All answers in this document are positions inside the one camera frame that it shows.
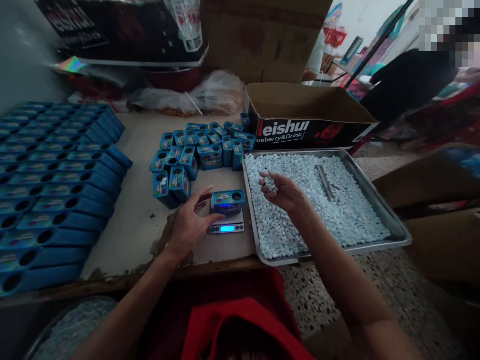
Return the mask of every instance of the red bag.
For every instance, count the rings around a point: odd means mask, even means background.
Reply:
[[[315,360],[271,312],[252,298],[217,302],[194,308],[190,315],[182,360],[200,359],[210,342],[212,345],[209,359],[215,359],[220,329],[232,317],[239,317],[263,329],[292,359]]]

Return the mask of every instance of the person's left hand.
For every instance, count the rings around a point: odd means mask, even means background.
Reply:
[[[212,188],[213,186],[203,187],[194,193],[175,217],[167,249],[179,262],[197,246],[212,223],[225,218],[225,215],[216,213],[199,217],[200,210],[207,205],[204,201],[212,197]]]

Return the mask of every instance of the person's arm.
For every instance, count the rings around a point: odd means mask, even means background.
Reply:
[[[319,74],[311,72],[309,69],[305,69],[305,71],[303,72],[303,77],[301,78],[301,81],[302,82],[313,81],[317,79],[317,76],[319,76]]]
[[[262,192],[298,229],[358,349],[374,359],[421,359],[376,286],[330,234],[304,192],[289,178],[270,177],[278,192],[260,180]]]
[[[206,205],[202,202],[212,196],[211,189],[209,186],[197,191],[182,206],[166,249],[70,360],[117,360],[129,353],[177,266],[195,248],[210,224],[225,217],[220,214],[198,216]]]
[[[391,62],[389,62],[387,65],[385,65],[380,70],[378,70],[375,74],[373,74],[373,76],[370,79],[370,84],[375,85],[379,83],[389,73],[403,71],[404,64],[408,64],[411,61],[415,61],[414,57],[416,56],[416,53],[418,51],[419,51],[418,49],[412,49],[398,55]]]

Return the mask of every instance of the wooden table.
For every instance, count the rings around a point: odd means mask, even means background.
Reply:
[[[90,296],[110,291],[130,289],[152,261],[151,247],[162,235],[168,210],[153,198],[150,164],[159,150],[163,133],[184,130],[187,123],[210,124],[225,121],[240,124],[240,114],[232,116],[195,116],[191,118],[164,116],[156,111],[119,114],[126,127],[118,147],[133,161],[122,191],[115,204],[115,213],[100,240],[92,249],[81,279],[75,283],[51,289],[20,293],[0,299],[0,306],[29,302]],[[231,168],[200,170],[192,191],[214,185],[214,191],[245,190],[242,171]],[[207,206],[200,214],[210,213]],[[191,265],[177,270],[174,279],[246,271],[263,267],[256,256],[252,221],[248,206],[243,207],[245,232],[208,234],[193,253]]]

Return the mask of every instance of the metal rod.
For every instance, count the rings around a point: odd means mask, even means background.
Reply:
[[[399,22],[400,18],[403,16],[403,14],[405,14],[408,10],[408,8],[410,7],[410,5],[414,2],[414,0],[407,0],[407,2],[405,3],[405,5],[403,5],[403,7],[401,8],[400,12],[395,16],[395,18],[393,19],[393,21],[390,23],[390,25],[388,26],[388,28],[386,29],[386,31],[383,33],[382,36],[380,36],[380,38],[378,39],[378,42],[373,46],[373,48],[371,49],[371,51],[368,53],[368,55],[366,56],[365,60],[362,61],[362,63],[358,66],[358,68],[356,69],[356,71],[353,73],[353,75],[351,76],[351,78],[348,80],[348,82],[346,83],[344,89],[347,90],[348,87],[350,86],[351,83],[354,82],[354,80],[357,78],[357,76],[362,72],[362,70],[365,68],[365,66],[367,66],[367,64],[369,63],[369,61],[374,57],[375,53],[379,50],[380,46],[382,46],[382,44],[384,43],[385,40],[387,40],[387,38],[390,36],[390,33],[395,29],[395,26],[397,25],[397,23]]]
[[[334,193],[332,192],[332,188],[330,187],[330,183],[327,180],[327,176],[325,175],[324,168],[322,167],[322,165],[317,165],[316,168],[318,169],[318,172],[320,173],[320,178],[321,178],[321,181],[323,182],[323,185],[325,185],[326,195],[328,196],[328,199],[330,200],[330,202],[335,201]]]

